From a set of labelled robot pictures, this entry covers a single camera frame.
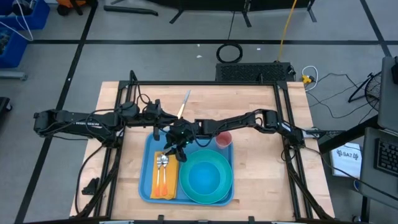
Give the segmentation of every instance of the black cable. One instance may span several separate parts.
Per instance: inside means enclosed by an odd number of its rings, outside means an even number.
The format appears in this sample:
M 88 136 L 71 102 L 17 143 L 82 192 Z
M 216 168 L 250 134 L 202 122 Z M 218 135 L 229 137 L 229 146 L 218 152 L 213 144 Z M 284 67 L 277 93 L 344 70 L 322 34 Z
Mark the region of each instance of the black cable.
M 239 50 L 239 56 L 238 56 L 235 60 L 226 62 L 226 61 L 224 61 L 223 59 L 221 59 L 221 57 L 220 57 L 220 51 L 221 51 L 221 49 L 223 49 L 223 48 L 226 47 L 226 46 L 233 46 L 233 47 L 236 47 L 236 48 Z M 239 44 L 234 44 L 234 43 L 223 44 L 223 45 L 221 45 L 221 47 L 219 47 L 219 48 L 217 49 L 216 57 L 217 57 L 217 60 L 218 60 L 219 62 L 221 62 L 221 63 L 238 63 L 238 62 L 240 62 L 240 61 L 242 60 L 242 58 L 243 58 L 243 49 L 242 49 L 242 47 L 241 47 Z
M 141 93 L 141 87 L 139 86 L 139 84 L 137 84 L 137 88 L 138 88 L 138 97 L 137 97 L 137 101 L 138 101 L 138 98 L 140 98 L 140 100 L 141 100 L 144 104 L 148 105 L 149 102 L 150 102 L 149 96 L 148 96 L 147 94 Z M 145 101 L 142 99 L 142 96 L 146 96 L 146 98 L 148 98 L 148 101 L 145 102 Z
M 45 129 L 41 130 L 40 132 L 42 133 L 42 132 L 44 132 L 44 131 L 50 129 L 52 126 L 54 126 L 54 125 L 56 125 L 56 124 L 60 124 L 60 123 L 62 123 L 62 122 L 54 122 L 54 123 L 50 124 L 50 126 L 48 126 L 48 127 L 46 127 Z
M 262 118 L 256 118 L 256 120 L 259 119 L 261 121 L 260 126 L 262 126 Z
M 79 194 L 79 185 L 80 185 L 80 177 L 81 177 L 81 172 L 83 171 L 83 168 L 86 166 L 86 163 L 95 155 L 97 154 L 97 152 L 100 151 L 100 149 L 103 148 L 103 145 L 101 143 L 101 146 L 99 148 L 97 148 L 97 150 L 95 150 L 90 156 L 87 157 L 87 159 L 84 161 L 84 163 L 81 165 L 80 170 L 79 170 L 79 174 L 77 176 L 77 184 L 76 184 L 76 192 L 75 192 L 75 210 L 76 210 L 76 214 L 79 214 L 79 208 L 77 205 L 77 197 Z
M 124 128 L 126 128 L 125 126 L 123 127 L 123 130 L 119 133 L 118 136 L 116 136 L 114 143 L 118 140 L 118 138 L 120 138 L 120 136 L 122 135 L 122 133 L 124 132 Z M 75 192 L 75 210 L 76 210 L 76 214 L 79 214 L 79 208 L 77 205 L 77 198 L 78 198 L 78 194 L 79 194 L 79 185 L 80 185 L 80 177 L 81 177 L 81 173 L 83 172 L 84 167 L 86 166 L 86 163 L 95 155 L 97 154 L 100 149 L 102 149 L 104 147 L 103 145 L 104 142 L 101 142 L 101 146 L 99 148 L 97 148 L 97 150 L 95 150 L 91 155 L 89 155 L 87 157 L 87 159 L 84 161 L 84 163 L 81 165 L 80 170 L 79 170 L 79 174 L 77 177 L 77 183 L 76 183 L 76 192 Z
M 346 88 L 345 90 L 343 90 L 343 91 L 341 91 L 341 92 L 339 92 L 339 93 L 336 93 L 336 94 L 334 94 L 334 95 L 332 95 L 332 96 L 329 96 L 329 97 L 326 98 L 326 99 L 320 100 L 320 102 L 329 100 L 329 99 L 331 99 L 331 98 L 333 98 L 333 97 L 335 97 L 335 96 L 337 96 L 337 95 L 340 95 L 340 94 L 344 93 L 345 91 L 349 90 L 349 89 L 352 88 L 352 87 L 355 87 L 355 85 L 353 85 L 353 86 L 351 86 L 351 87 L 348 87 L 348 88 Z
M 329 107 L 328 105 L 326 105 L 326 104 L 324 104 L 324 103 L 321 103 L 321 102 L 320 102 L 314 95 L 312 95 L 311 93 L 309 93 L 309 92 L 307 92 L 307 93 L 308 93 L 310 96 L 314 97 L 314 99 L 316 99 L 316 100 L 318 101 L 318 104 L 321 104 L 321 105 L 323 105 L 323 106 L 326 106 L 326 107 L 328 108 L 328 110 L 329 110 L 329 113 L 330 113 L 331 117 L 332 117 L 332 118 L 335 118 L 335 119 L 345 118 L 345 117 L 347 117 L 348 115 L 354 113 L 356 110 L 359 110 L 359 109 L 361 109 L 362 107 L 364 107 L 364 106 L 366 106 L 366 105 L 369 104 L 369 103 L 365 103 L 364 105 L 355 108 L 353 111 L 349 112 L 349 113 L 346 114 L 346 115 L 343 115 L 343 116 L 334 116 L 333 113 L 331 112 L 330 107 Z
M 59 139 L 63 139 L 63 140 L 69 140 L 69 141 L 87 141 L 88 139 L 70 139 L 70 138 L 64 138 L 64 137 L 60 137 L 60 136 L 48 136 L 48 137 L 53 137 L 53 138 L 59 138 Z
M 54 129 L 54 130 L 52 130 L 52 131 L 46 133 L 45 136 L 52 135 L 53 133 L 56 133 L 57 131 L 60 131 L 60 130 L 62 130 L 62 129 L 64 129 L 64 128 L 67 128 L 67 127 L 69 127 L 69 126 L 71 126 L 71 125 L 73 125 L 73 124 L 75 124 L 76 122 L 79 122 L 79 121 L 84 121 L 84 119 L 80 119 L 80 120 L 74 121 L 74 122 L 72 122 L 72 123 L 66 124 L 66 125 L 64 125 L 64 126 L 62 126 L 62 127 L 60 127 L 60 128 Z
M 347 148 L 350 148 L 350 149 L 355 149 L 355 150 L 358 150 L 358 151 L 361 151 L 362 152 L 362 150 L 360 150 L 360 149 L 357 149 L 357 148 L 355 148 L 355 147 L 351 147 L 351 146 L 347 146 L 347 145 L 342 145 L 342 146 L 344 146 L 344 147 L 347 147 Z
M 347 74 L 335 74 L 335 73 L 329 73 L 327 74 L 325 77 L 322 77 L 321 79 L 318 80 L 318 83 L 320 83 L 323 79 L 325 79 L 326 77 L 328 77 L 329 75 L 336 75 L 336 76 L 341 76 L 344 75 L 345 77 L 347 77 L 347 79 L 354 85 L 356 86 L 357 84 L 355 84 L 355 82 L 352 81 L 352 79 L 349 78 L 349 76 Z
M 367 116 L 372 112 L 372 110 L 373 110 L 373 108 L 371 108 L 371 109 L 369 110 L 369 112 L 359 121 L 358 124 L 361 124 L 361 122 L 363 121 L 363 119 L 365 119 L 365 117 L 367 117 Z
M 232 31 L 232 25 L 234 24 L 234 18 L 235 18 L 235 11 L 234 11 L 234 14 L 232 15 L 232 21 L 231 21 L 231 27 L 229 28 L 228 40 L 229 40 L 229 37 L 231 37 L 231 31 Z
M 398 198 L 392 196 L 391 194 L 386 193 L 386 192 L 384 192 L 384 191 L 382 191 L 382 190 L 379 190 L 379 189 L 373 187 L 372 185 L 367 184 L 367 183 L 363 182 L 362 180 L 359 180 L 358 178 L 353 177 L 352 175 L 349 175 L 347 172 L 345 172 L 345 171 L 343 171 L 343 170 L 341 170 L 341 169 L 339 169 L 339 168 L 333 167 L 333 166 L 330 165 L 330 164 L 328 163 L 328 161 L 323 157 L 322 153 L 318 152 L 317 150 L 311 149 L 311 148 L 309 148 L 309 147 L 304 147 L 304 148 L 306 148 L 306 149 L 308 149 L 308 150 L 311 150 L 311 151 L 316 152 L 317 154 L 319 154 L 319 156 L 322 158 L 323 162 L 324 162 L 328 167 L 330 167 L 331 169 L 335 169 L 335 170 L 338 170 L 338 171 L 344 173 L 344 174 L 347 175 L 348 177 L 351 177 L 352 179 L 358 181 L 359 183 L 361 183 L 361 184 L 363 184 L 363 185 L 365 185 L 365 186 L 368 186 L 369 188 L 371 188 L 371 189 L 373 189 L 373 190 L 379 192 L 380 194 L 383 194 L 383 195 L 385 195 L 385 196 L 387 196 L 387 197 L 390 197 L 391 199 L 398 200 Z
M 295 150 L 295 151 L 294 151 L 294 155 L 290 158 L 290 160 L 287 160 L 287 159 L 284 159 L 284 157 L 283 157 L 284 152 L 285 152 L 285 149 L 282 150 L 282 152 L 280 153 L 280 158 L 281 158 L 282 161 L 284 161 L 284 162 L 291 162 L 291 161 L 294 159 L 294 157 L 296 156 L 296 150 Z
M 89 120 L 89 118 L 92 117 L 95 113 L 101 112 L 101 111 L 116 111 L 116 109 L 100 109 L 100 110 L 94 110 L 93 112 L 91 112 L 91 113 L 87 116 L 87 118 L 85 119 L 85 127 L 86 127 L 86 129 L 87 129 L 87 131 L 88 131 L 89 133 L 91 133 L 91 134 L 93 134 L 93 135 L 95 135 L 95 136 L 97 136 L 98 133 L 95 133 L 94 131 L 92 131 L 92 130 L 90 130 L 90 129 L 88 128 L 88 120 Z M 108 136 L 112 135 L 112 132 L 111 132 L 108 128 L 106 128 L 105 125 L 104 125 L 103 123 L 100 123 L 98 120 L 96 120 L 96 121 L 101 125 L 101 127 L 105 128 L 105 129 L 107 130 L 107 132 L 109 133 Z

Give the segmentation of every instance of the cable coil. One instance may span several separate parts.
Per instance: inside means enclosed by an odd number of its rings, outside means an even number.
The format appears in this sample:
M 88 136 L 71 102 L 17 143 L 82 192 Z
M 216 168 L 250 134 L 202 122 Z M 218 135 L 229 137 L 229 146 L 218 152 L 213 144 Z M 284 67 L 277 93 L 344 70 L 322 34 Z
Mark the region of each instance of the cable coil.
M 223 59 L 221 59 L 221 57 L 220 57 L 220 51 L 221 51 L 222 48 L 224 48 L 224 47 L 226 47 L 226 46 L 233 46 L 233 47 L 236 47 L 236 48 L 239 50 L 239 56 L 238 56 L 235 60 L 226 62 L 226 61 L 224 61 Z M 221 63 L 238 63 L 238 62 L 240 62 L 240 61 L 242 60 L 242 57 L 243 57 L 243 49 L 242 49 L 242 47 L 241 47 L 239 44 L 233 44 L 233 43 L 223 44 L 221 47 L 219 47 L 219 48 L 217 49 L 216 56 L 217 56 L 217 60 L 218 60 L 219 62 L 221 62 Z

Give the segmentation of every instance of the wire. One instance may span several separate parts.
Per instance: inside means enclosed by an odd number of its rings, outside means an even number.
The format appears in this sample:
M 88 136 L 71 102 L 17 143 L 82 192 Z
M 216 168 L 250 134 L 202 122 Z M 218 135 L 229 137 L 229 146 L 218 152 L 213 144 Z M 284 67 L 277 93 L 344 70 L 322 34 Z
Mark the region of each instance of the wire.
M 317 154 L 319 154 L 319 156 L 322 158 L 323 162 L 324 162 L 328 167 L 330 167 L 331 169 L 338 170 L 338 171 L 344 173 L 345 175 L 347 175 L 348 177 L 351 177 L 352 179 L 358 181 L 359 183 L 361 183 L 361 184 L 363 184 L 363 185 L 365 185 L 365 186 L 368 186 L 369 188 L 371 188 L 371 189 L 373 189 L 373 190 L 375 190 L 375 191 L 377 191 L 377 192 L 379 192 L 379 193 L 381 193 L 381 194 L 383 194 L 383 195 L 385 195 L 385 196 L 387 196 L 387 197 L 390 197 L 391 199 L 398 200 L 398 198 L 392 196 L 391 194 L 386 193 L 386 192 L 384 192 L 384 191 L 382 191 L 382 190 L 379 190 L 379 189 L 373 187 L 372 185 L 367 184 L 367 183 L 363 182 L 362 180 L 359 180 L 358 178 L 353 177 L 352 175 L 349 175 L 347 172 L 345 172 L 345 171 L 343 171 L 343 170 L 341 170 L 341 169 L 339 169 L 339 168 L 333 167 L 332 165 L 330 165 L 330 164 L 328 163 L 328 161 L 326 161 L 326 159 L 323 157 L 322 153 L 320 153 L 319 151 L 317 151 L 317 150 L 315 150 L 315 149 L 311 149 L 311 148 L 309 148 L 309 147 L 304 147 L 304 148 L 306 148 L 306 149 L 308 149 L 308 150 L 310 150 L 310 151 L 313 151 L 313 152 L 316 152 Z
M 87 157 L 87 159 L 84 161 L 84 163 L 81 165 L 80 170 L 79 170 L 79 174 L 78 174 L 78 178 L 77 178 L 77 184 L 76 184 L 76 192 L 75 192 L 75 210 L 76 210 L 76 214 L 79 214 L 79 208 L 77 205 L 77 197 L 79 194 L 79 185 L 80 185 L 80 177 L 81 177 L 81 173 L 83 172 L 83 168 L 86 166 L 86 163 L 95 155 L 97 154 L 101 149 L 103 148 L 103 143 L 101 142 L 101 146 L 99 148 L 97 148 L 97 150 L 95 150 L 91 155 L 89 155 Z
M 149 96 L 148 96 L 147 94 L 141 93 L 141 87 L 139 86 L 139 84 L 137 84 L 137 88 L 138 88 L 138 97 L 137 97 L 137 101 L 138 101 L 138 98 L 140 98 L 140 100 L 141 100 L 144 104 L 148 105 L 149 102 L 150 102 Z M 142 96 L 146 96 L 146 98 L 148 98 L 148 101 L 145 102 L 145 101 L 142 99 Z
M 54 122 L 54 123 L 50 124 L 50 126 L 48 126 L 48 127 L 46 127 L 45 129 L 41 130 L 40 132 L 42 133 L 42 132 L 44 132 L 44 131 L 50 129 L 52 126 L 54 126 L 54 125 L 56 125 L 56 124 L 59 124 L 59 123 L 62 123 L 62 122 Z
M 357 87 L 358 84 L 355 84 L 354 81 L 352 81 L 352 79 L 349 78 L 349 76 L 347 74 L 336 74 L 336 73 L 329 73 L 327 74 L 325 77 L 322 77 L 318 80 L 318 83 L 320 83 L 323 79 L 325 79 L 326 77 L 328 77 L 329 75 L 336 75 L 336 76 L 341 76 L 344 75 L 345 77 L 347 77 L 347 79 L 354 85 Z
M 66 125 L 64 125 L 64 126 L 62 126 L 60 128 L 54 129 L 54 130 L 48 132 L 45 136 L 52 135 L 53 133 L 56 133 L 57 131 L 60 131 L 60 130 L 62 130 L 64 128 L 67 128 L 67 127 L 69 127 L 69 126 L 71 126 L 71 125 L 73 125 L 73 124 L 75 124 L 76 122 L 79 122 L 79 121 L 84 121 L 84 119 L 80 119 L 80 120 L 74 121 L 72 123 L 66 124 Z
M 369 104 L 369 103 L 365 103 L 364 105 L 355 108 L 353 111 L 349 112 L 349 113 L 346 114 L 346 115 L 343 115 L 343 116 L 334 116 L 333 113 L 331 112 L 330 107 L 329 107 L 328 105 L 326 105 L 326 104 L 324 104 L 324 103 L 321 103 L 321 101 L 319 101 L 319 100 L 318 100 L 314 95 L 312 95 L 311 93 L 309 93 L 309 92 L 307 92 L 307 93 L 308 93 L 310 96 L 314 97 L 314 99 L 318 101 L 318 104 L 321 104 L 321 105 L 323 105 L 323 106 L 326 106 L 326 107 L 328 108 L 328 110 L 329 110 L 329 113 L 330 113 L 331 117 L 332 117 L 332 118 L 335 118 L 335 119 L 345 118 L 345 117 L 347 117 L 348 115 L 354 113 L 356 110 L 359 110 L 360 108 L 362 108 L 362 107 L 364 107 L 364 106 L 366 106 L 366 105 Z
M 116 109 L 101 109 L 101 110 L 94 110 L 93 112 L 91 112 L 91 113 L 86 117 L 86 119 L 85 119 L 85 127 L 86 127 L 87 131 L 88 131 L 89 133 L 93 134 L 93 135 L 98 135 L 98 133 L 96 133 L 96 132 L 94 132 L 94 131 L 92 131 L 92 130 L 90 130 L 90 129 L 88 128 L 88 120 L 89 120 L 89 118 L 92 117 L 95 113 L 101 112 L 101 111 L 116 111 Z M 95 121 L 97 121 L 98 124 L 99 124 L 102 128 L 104 128 L 105 130 L 107 130 L 107 132 L 109 133 L 108 136 L 112 135 L 112 132 L 111 132 L 108 128 L 106 128 L 105 125 L 104 125 L 103 123 L 99 122 L 97 119 L 94 119 L 94 118 L 92 118 L 92 119 L 95 120 Z
M 262 118 L 256 118 L 256 120 L 259 119 L 261 121 L 260 126 L 262 126 Z
M 369 112 L 359 121 L 358 124 L 361 124 L 361 122 L 363 121 L 363 119 L 365 119 L 365 117 L 367 117 L 367 116 L 372 112 L 372 110 L 373 110 L 373 108 L 371 108 L 371 109 L 369 110 Z
M 282 161 L 284 161 L 284 162 L 291 162 L 291 161 L 294 159 L 294 157 L 296 156 L 296 150 L 294 150 L 294 155 L 293 155 L 289 160 L 287 160 L 287 159 L 284 159 L 284 157 L 283 157 L 284 152 L 285 152 L 285 149 L 282 150 L 282 152 L 280 153 L 280 158 L 281 158 Z
M 344 144 L 344 145 L 342 145 L 342 146 L 347 147 L 347 148 L 350 148 L 350 149 L 355 149 L 355 150 L 358 150 L 358 151 L 361 151 L 361 152 L 362 152 L 361 149 L 357 149 L 357 148 L 355 148 L 355 147 L 347 146 L 346 144 Z
M 232 15 L 232 21 L 231 21 L 231 27 L 229 28 L 228 40 L 229 40 L 229 37 L 231 37 L 231 31 L 232 31 L 232 25 L 234 24 L 234 18 L 235 18 L 235 11 L 234 11 L 234 14 Z
M 14 30 L 13 28 L 11 28 L 11 27 L 5 25 L 5 23 L 3 23 L 3 22 L 1 22 L 1 21 L 0 21 L 0 24 L 3 25 L 3 26 L 5 26 L 5 27 L 7 27 L 8 29 L 14 31 L 16 34 L 20 35 L 20 36 L 21 36 L 22 38 L 24 38 L 25 40 L 27 40 L 27 41 L 33 41 L 33 40 L 34 40 L 34 39 L 33 39 L 33 35 L 32 35 L 32 32 L 31 32 L 30 29 L 29 29 L 29 26 L 27 25 L 26 20 L 25 20 L 25 16 L 24 16 L 24 12 L 23 12 L 23 10 L 22 10 L 21 4 L 19 3 L 18 0 L 16 0 L 16 2 L 17 2 L 17 5 L 18 5 L 18 7 L 19 7 L 19 10 L 21 11 L 21 15 L 22 15 L 22 18 L 23 18 L 23 20 L 24 20 L 24 22 L 25 22 L 25 25 L 26 25 L 26 27 L 27 27 L 27 30 L 28 30 L 28 32 L 29 32 L 30 39 L 28 39 L 28 38 L 25 37 L 24 35 L 20 34 L 18 31 Z
M 238 51 L 239 51 L 239 56 L 238 56 L 236 59 L 231 60 L 231 61 L 224 61 L 223 59 L 221 59 L 221 56 L 220 56 L 221 49 L 223 49 L 223 48 L 226 47 L 226 46 L 236 47 L 236 48 L 238 49 Z M 217 58 L 217 60 L 218 60 L 219 62 L 221 62 L 221 63 L 238 63 L 238 62 L 240 62 L 240 61 L 242 60 L 242 58 L 243 58 L 243 49 L 242 49 L 242 46 L 240 46 L 239 44 L 235 44 L 235 43 L 226 43 L 226 44 L 223 44 L 223 45 L 221 45 L 221 46 L 217 49 L 216 58 Z
M 301 71 L 301 74 L 302 74 L 302 75 L 304 75 L 304 70 L 306 70 L 307 68 L 313 68 L 313 69 L 315 70 L 315 73 L 316 73 L 316 76 L 317 76 L 317 77 L 315 78 L 315 84 L 314 84 L 314 86 L 311 87 L 311 88 L 309 88 L 309 89 L 307 89 L 307 90 L 305 90 L 305 91 L 310 91 L 310 90 L 314 89 L 314 88 L 317 86 L 317 84 L 318 84 L 318 69 L 315 68 L 315 66 L 313 66 L 313 65 L 306 66 L 306 67 L 304 67 L 303 70 Z
M 53 138 L 59 138 L 59 139 L 63 139 L 63 140 L 69 140 L 69 141 L 87 141 L 88 139 L 70 139 L 70 138 L 64 138 L 64 137 L 60 137 L 60 136 L 48 136 L 48 137 L 53 137 Z
M 343 90 L 343 91 L 341 91 L 341 92 L 339 92 L 339 93 L 336 93 L 336 94 L 334 94 L 334 95 L 332 95 L 332 96 L 329 96 L 328 98 L 325 98 L 325 99 L 321 100 L 320 102 L 329 100 L 329 99 L 331 99 L 331 98 L 333 98 L 333 97 L 335 97 L 335 96 L 337 96 L 337 95 L 340 95 L 340 94 L 344 93 L 345 91 L 347 91 L 347 90 L 349 90 L 350 88 L 355 87 L 355 86 L 356 86 L 356 85 L 353 85 L 353 86 L 351 86 L 351 87 L 348 87 L 348 88 L 346 88 L 345 90 Z
M 282 48 L 283 48 L 284 39 L 285 39 L 285 36 L 286 36 L 287 27 L 289 26 L 290 18 L 292 17 L 293 10 L 294 10 L 294 7 L 296 6 L 296 3 L 297 3 L 297 0 L 294 0 L 292 9 L 290 10 L 289 16 L 288 16 L 287 21 L 286 21 L 286 25 L 285 25 L 284 33 L 282 35 L 282 39 L 280 40 L 279 55 L 278 55 L 278 59 L 277 59 L 278 62 L 280 62 L 280 58 L 282 57 Z

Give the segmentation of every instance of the white cable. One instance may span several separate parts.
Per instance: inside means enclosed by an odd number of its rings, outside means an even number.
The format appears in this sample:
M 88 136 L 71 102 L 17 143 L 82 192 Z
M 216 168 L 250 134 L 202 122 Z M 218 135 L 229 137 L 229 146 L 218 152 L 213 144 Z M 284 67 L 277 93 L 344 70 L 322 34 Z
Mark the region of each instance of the white cable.
M 24 22 L 25 22 L 25 25 L 26 25 L 26 27 L 27 27 L 27 30 L 28 30 L 28 32 L 29 32 L 29 34 L 30 34 L 30 39 L 28 39 L 28 38 L 25 37 L 24 35 L 20 34 L 18 31 L 14 30 L 13 28 L 11 28 L 11 27 L 5 25 L 5 24 L 4 24 L 3 22 L 1 22 L 1 21 L 0 21 L 0 24 L 3 25 L 3 26 L 5 26 L 5 27 L 7 27 L 8 29 L 14 31 L 16 34 L 20 35 L 20 36 L 23 37 L 25 40 L 27 40 L 27 41 L 33 41 L 33 40 L 34 40 L 34 39 L 33 39 L 33 35 L 32 35 L 32 33 L 31 33 L 30 29 L 29 29 L 29 26 L 27 25 L 26 20 L 25 20 L 25 16 L 24 16 L 24 12 L 22 11 L 22 7 L 21 7 L 19 1 L 18 1 L 18 0 L 16 0 L 16 1 L 17 1 L 18 6 L 19 6 L 19 10 L 21 11 L 21 15 L 22 15 L 22 18 L 23 18 L 23 20 L 24 20 Z
M 26 28 L 19 22 L 18 17 L 15 17 L 15 20 L 18 22 L 19 26 L 23 28 L 23 30 L 26 30 Z
M 317 74 L 317 76 L 316 76 L 316 78 L 315 78 L 315 85 L 314 85 L 313 87 L 311 87 L 311 88 L 305 90 L 305 91 L 310 91 L 310 90 L 314 89 L 314 88 L 316 87 L 316 85 L 318 84 L 318 69 L 315 68 L 315 66 L 313 66 L 313 65 L 306 66 L 306 67 L 304 67 L 303 70 L 301 71 L 301 74 L 302 74 L 302 75 L 304 75 L 304 70 L 306 70 L 307 68 L 313 68 L 313 69 L 315 70 L 315 73 Z

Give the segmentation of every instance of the yellow napkin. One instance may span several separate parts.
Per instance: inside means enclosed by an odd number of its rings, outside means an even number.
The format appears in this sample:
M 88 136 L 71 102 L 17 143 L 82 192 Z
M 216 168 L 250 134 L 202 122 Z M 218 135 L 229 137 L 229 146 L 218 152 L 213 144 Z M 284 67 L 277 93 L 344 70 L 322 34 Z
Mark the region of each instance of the yellow napkin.
M 162 152 L 155 152 L 154 156 L 154 171 L 152 173 L 152 191 L 150 193 L 150 197 L 152 199 L 173 199 L 177 195 L 177 181 L 178 181 L 178 160 L 175 158 L 175 155 L 169 156 L 169 163 L 166 166 L 166 186 L 167 186 L 167 194 L 163 195 L 163 175 L 164 175 L 164 167 L 163 165 L 160 167 L 159 171 L 159 192 L 160 195 L 156 196 L 156 181 L 157 181 L 157 163 L 156 158 Z

